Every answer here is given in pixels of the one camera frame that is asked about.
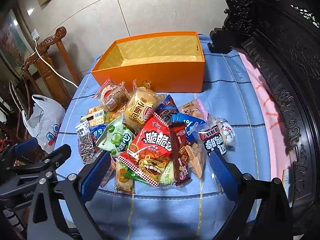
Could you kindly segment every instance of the orange box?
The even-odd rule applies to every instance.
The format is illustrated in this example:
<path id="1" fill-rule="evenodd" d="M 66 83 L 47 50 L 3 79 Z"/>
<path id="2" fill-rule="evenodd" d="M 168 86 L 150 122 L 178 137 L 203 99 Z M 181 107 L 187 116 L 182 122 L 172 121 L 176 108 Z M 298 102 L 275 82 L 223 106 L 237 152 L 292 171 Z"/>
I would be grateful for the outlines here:
<path id="1" fill-rule="evenodd" d="M 155 92 L 202 92 L 204 56 L 196 32 L 143 34 L 116 40 L 91 71 L 102 85 L 108 76 L 132 91 L 151 82 Z"/>

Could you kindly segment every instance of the blue tablecloth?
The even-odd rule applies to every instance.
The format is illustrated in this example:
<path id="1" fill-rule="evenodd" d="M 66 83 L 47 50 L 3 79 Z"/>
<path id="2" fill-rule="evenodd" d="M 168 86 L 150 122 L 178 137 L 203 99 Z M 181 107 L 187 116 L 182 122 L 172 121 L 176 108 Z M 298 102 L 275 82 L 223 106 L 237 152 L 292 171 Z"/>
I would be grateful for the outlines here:
<path id="1" fill-rule="evenodd" d="M 225 159 L 242 173 L 256 179 L 270 180 L 268 139 L 261 109 L 245 67 L 233 50 L 229 54 L 210 53 L 209 37 L 199 35 L 204 52 L 206 71 L 203 92 L 196 94 L 211 114 L 228 120 L 236 132 L 236 145 Z M 93 68 L 99 57 L 92 63 Z M 55 148 L 67 143 L 71 157 L 58 168 L 63 179 L 83 167 L 77 150 L 75 126 L 87 110 L 98 105 L 91 98 L 99 85 L 88 72 L 77 89 L 62 122 Z M 193 93 L 172 93 L 177 106 L 195 98 Z M 113 239 L 212 239 L 230 215 L 234 202 L 218 190 L 206 161 L 203 177 L 192 173 L 185 187 L 153 188 L 135 182 L 135 195 L 114 195 L 114 178 L 99 188 L 86 206 L 97 225 Z M 72 221 L 66 204 L 61 201 L 64 215 Z M 255 204 L 249 219 L 254 219 Z"/>

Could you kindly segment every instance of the silver bolt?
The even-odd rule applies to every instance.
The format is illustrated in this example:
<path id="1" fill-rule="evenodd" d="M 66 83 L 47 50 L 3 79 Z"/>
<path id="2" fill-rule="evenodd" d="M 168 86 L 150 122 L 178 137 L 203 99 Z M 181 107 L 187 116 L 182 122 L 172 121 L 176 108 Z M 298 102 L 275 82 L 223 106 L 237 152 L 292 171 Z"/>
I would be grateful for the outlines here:
<path id="1" fill-rule="evenodd" d="M 45 174 L 45 176 L 48 178 L 48 177 L 50 177 L 52 175 L 52 172 L 51 171 L 48 171 L 46 174 Z"/>
<path id="2" fill-rule="evenodd" d="M 281 184 L 281 180 L 279 178 L 274 178 L 273 181 L 276 183 L 276 184 Z"/>
<path id="3" fill-rule="evenodd" d="M 76 179 L 76 177 L 77 177 L 77 175 L 76 174 L 74 174 L 74 173 L 72 173 L 72 174 L 70 174 L 69 176 L 68 176 L 68 180 L 75 180 Z"/>
<path id="4" fill-rule="evenodd" d="M 45 178 L 42 178 L 42 179 L 39 180 L 39 183 L 40 183 L 41 185 L 43 185 L 46 181 L 47 181 L 47 180 L 46 180 Z"/>
<path id="5" fill-rule="evenodd" d="M 243 174 L 243 177 L 244 177 L 245 180 L 251 180 L 252 179 L 252 176 L 249 173 Z"/>

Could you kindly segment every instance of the white plastic bag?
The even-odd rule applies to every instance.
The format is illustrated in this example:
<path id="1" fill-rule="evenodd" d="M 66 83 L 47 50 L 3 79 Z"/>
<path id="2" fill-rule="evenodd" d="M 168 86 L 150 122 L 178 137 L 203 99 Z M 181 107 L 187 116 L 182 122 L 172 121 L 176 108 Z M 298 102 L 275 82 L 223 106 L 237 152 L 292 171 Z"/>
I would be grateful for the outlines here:
<path id="1" fill-rule="evenodd" d="M 32 95 L 32 99 L 35 102 L 33 114 L 27 120 L 26 113 L 22 111 L 23 123 L 29 134 L 37 138 L 41 148 L 51 153 L 66 111 L 51 98 Z"/>

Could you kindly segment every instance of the power socket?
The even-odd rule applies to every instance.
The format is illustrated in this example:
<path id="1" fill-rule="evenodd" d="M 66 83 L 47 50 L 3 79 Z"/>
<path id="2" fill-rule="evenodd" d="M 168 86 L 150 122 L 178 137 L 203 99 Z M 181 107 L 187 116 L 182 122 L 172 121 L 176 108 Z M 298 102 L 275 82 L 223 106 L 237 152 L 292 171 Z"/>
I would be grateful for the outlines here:
<path id="1" fill-rule="evenodd" d="M 35 40 L 37 41 L 40 38 L 36 29 L 33 30 L 33 32 L 31 33 L 31 36 L 32 36 L 33 41 L 35 41 Z"/>

